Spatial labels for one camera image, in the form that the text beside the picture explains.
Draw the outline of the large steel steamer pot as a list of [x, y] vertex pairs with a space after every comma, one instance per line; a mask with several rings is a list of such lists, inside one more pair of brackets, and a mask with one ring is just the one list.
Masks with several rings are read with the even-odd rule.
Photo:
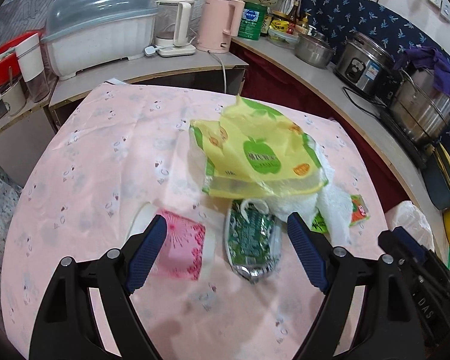
[[432, 69], [415, 69], [410, 75], [400, 68], [392, 74], [400, 80], [389, 107], [394, 121], [415, 146], [432, 143], [450, 123], [450, 96], [433, 86]]

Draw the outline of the white tumbler cup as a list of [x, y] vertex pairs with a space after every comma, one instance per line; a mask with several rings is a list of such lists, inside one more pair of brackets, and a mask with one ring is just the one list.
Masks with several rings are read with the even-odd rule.
[[40, 37], [35, 33], [14, 47], [18, 65], [25, 82], [34, 80], [44, 71]]

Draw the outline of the yellow condiment jar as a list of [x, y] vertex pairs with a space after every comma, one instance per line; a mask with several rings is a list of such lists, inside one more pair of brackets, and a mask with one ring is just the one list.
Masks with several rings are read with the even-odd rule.
[[289, 33], [289, 18], [283, 12], [273, 10], [271, 12], [270, 28], [281, 33]]

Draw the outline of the white lined trash bin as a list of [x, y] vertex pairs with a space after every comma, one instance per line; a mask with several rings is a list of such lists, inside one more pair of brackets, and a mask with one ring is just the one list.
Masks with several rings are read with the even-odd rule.
[[434, 251], [433, 232], [424, 213], [412, 201], [400, 202], [385, 213], [390, 230], [403, 227], [419, 244]]

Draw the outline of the purple towel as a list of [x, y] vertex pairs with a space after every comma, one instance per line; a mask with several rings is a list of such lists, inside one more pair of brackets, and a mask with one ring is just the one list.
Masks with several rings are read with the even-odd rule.
[[405, 49], [394, 63], [393, 70], [399, 70], [412, 63], [415, 68], [434, 71], [433, 88], [450, 97], [450, 63], [434, 47]]

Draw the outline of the small red green box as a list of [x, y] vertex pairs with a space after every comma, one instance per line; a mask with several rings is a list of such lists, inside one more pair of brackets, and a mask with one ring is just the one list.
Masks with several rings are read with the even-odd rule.
[[368, 207], [366, 206], [361, 195], [351, 195], [350, 198], [353, 206], [350, 226], [353, 227], [368, 220], [370, 215]]

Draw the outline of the green milk powder tin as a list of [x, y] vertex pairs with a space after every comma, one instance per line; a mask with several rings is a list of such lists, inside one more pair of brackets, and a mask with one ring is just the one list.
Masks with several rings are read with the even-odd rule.
[[267, 8], [254, 2], [247, 2], [241, 16], [238, 37], [257, 41], [260, 38]]

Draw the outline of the pink paper cup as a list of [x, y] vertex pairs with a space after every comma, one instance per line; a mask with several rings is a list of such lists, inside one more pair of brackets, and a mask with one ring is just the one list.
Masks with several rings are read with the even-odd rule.
[[215, 234], [202, 223], [147, 202], [133, 219], [125, 240], [142, 233], [155, 215], [165, 219], [167, 231], [151, 274], [198, 281], [202, 269], [208, 269], [214, 261]]

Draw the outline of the pink patterned tablecloth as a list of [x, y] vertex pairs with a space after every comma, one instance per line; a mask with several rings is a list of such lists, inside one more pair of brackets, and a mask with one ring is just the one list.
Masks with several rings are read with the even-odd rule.
[[201, 189], [188, 157], [189, 123], [215, 120], [232, 95], [151, 85], [102, 84], [59, 129], [34, 167], [7, 236], [1, 279], [4, 327], [27, 354], [44, 291], [59, 261], [119, 247], [136, 213], [153, 203], [205, 225], [215, 241], [198, 280], [150, 276], [132, 301], [165, 359], [291, 359], [322, 293], [289, 241], [277, 270], [252, 284], [223, 250], [228, 203]]

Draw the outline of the steel rice cooker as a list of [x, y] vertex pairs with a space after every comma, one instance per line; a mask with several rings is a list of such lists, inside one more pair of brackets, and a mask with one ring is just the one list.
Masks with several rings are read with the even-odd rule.
[[356, 32], [346, 42], [334, 73], [352, 89], [373, 98], [392, 68], [392, 56], [375, 40]]

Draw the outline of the dark sauce bottle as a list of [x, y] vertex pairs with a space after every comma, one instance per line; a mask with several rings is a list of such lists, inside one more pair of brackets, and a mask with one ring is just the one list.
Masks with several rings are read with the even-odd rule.
[[290, 13], [288, 15], [288, 22], [289, 22], [289, 25], [287, 28], [288, 34], [294, 33], [298, 16], [299, 16], [299, 2], [295, 1], [293, 3], [292, 10], [290, 11]]

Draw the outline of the red plastic basin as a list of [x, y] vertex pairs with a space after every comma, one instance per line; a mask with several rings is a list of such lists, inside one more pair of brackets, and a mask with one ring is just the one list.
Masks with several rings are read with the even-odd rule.
[[[0, 55], [5, 53], [7, 50], [9, 50], [12, 47], [17, 46], [22, 41], [26, 40], [27, 38], [31, 37], [34, 34], [38, 34], [41, 36], [43, 34], [42, 30], [31, 30], [26, 33], [23, 33], [14, 39], [8, 41], [7, 43], [4, 43], [0, 46]], [[17, 77], [20, 74], [20, 67], [18, 65], [17, 56], [15, 53], [12, 53], [11, 55], [8, 55], [4, 57], [0, 61], [0, 86], [3, 86], [3, 84], [7, 84], [9, 82], [9, 72], [12, 72], [13, 78]]]

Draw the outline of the stacked yellow blue basins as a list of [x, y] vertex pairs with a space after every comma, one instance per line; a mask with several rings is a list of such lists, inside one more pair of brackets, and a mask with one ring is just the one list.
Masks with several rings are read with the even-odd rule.
[[436, 209], [450, 208], [450, 155], [441, 143], [435, 144], [422, 170], [425, 187]]

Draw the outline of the navy floral cloth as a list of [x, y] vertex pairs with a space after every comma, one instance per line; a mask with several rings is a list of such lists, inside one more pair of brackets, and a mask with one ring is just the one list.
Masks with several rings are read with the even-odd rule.
[[[450, 63], [450, 55], [420, 28], [396, 12], [371, 0], [301, 0], [301, 10], [308, 13], [311, 25], [322, 33], [330, 47], [335, 51], [332, 57], [338, 63], [345, 44], [356, 33], [362, 33], [375, 40], [393, 58], [394, 63], [404, 50], [420, 47], [438, 49]], [[412, 72], [414, 67], [408, 63], [404, 67]], [[387, 76], [376, 96], [387, 105], [392, 102], [392, 95], [398, 90], [399, 79], [393, 74]]]

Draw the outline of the yellow green apple bag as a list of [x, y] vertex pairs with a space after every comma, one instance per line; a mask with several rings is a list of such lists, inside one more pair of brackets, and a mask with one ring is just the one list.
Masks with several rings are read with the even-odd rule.
[[308, 195], [328, 184], [315, 140], [260, 102], [238, 96], [219, 119], [192, 120], [189, 132], [202, 191], [211, 197]]

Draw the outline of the pink electric kettle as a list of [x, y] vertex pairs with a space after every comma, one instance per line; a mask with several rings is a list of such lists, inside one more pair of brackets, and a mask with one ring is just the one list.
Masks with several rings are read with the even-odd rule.
[[244, 8], [242, 0], [205, 0], [196, 48], [215, 54], [229, 52], [232, 38], [238, 36]]

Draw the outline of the green foil snack wrapper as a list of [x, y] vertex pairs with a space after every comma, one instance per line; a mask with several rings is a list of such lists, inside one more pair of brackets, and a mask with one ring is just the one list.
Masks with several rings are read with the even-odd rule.
[[224, 248], [232, 270], [249, 283], [270, 276], [281, 258], [281, 221], [261, 199], [232, 201], [226, 214]]

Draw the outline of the white dish drainer box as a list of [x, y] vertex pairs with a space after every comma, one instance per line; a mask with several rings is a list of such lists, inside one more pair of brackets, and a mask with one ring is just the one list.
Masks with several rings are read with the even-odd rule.
[[119, 59], [138, 59], [153, 43], [153, 0], [55, 0], [41, 43], [60, 80]]

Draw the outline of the black induction cooker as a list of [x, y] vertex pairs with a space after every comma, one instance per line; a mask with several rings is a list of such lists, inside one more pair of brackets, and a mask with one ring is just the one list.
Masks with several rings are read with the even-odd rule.
[[406, 152], [413, 164], [419, 169], [427, 167], [427, 161], [433, 152], [433, 146], [429, 142], [414, 143], [406, 132], [395, 122], [386, 106], [378, 106], [379, 121], [394, 137], [400, 147]]

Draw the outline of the white glass electric kettle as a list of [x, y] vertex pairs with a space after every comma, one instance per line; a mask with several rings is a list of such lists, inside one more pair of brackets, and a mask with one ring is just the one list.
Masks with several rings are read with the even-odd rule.
[[157, 19], [153, 44], [144, 49], [146, 57], [164, 58], [194, 55], [196, 47], [190, 33], [193, 0], [157, 0]]

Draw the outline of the small steel pot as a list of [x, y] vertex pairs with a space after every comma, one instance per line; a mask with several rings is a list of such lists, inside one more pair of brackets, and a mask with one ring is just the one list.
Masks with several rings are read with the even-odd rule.
[[299, 34], [294, 54], [301, 61], [316, 68], [326, 68], [334, 50], [323, 40], [310, 35]]

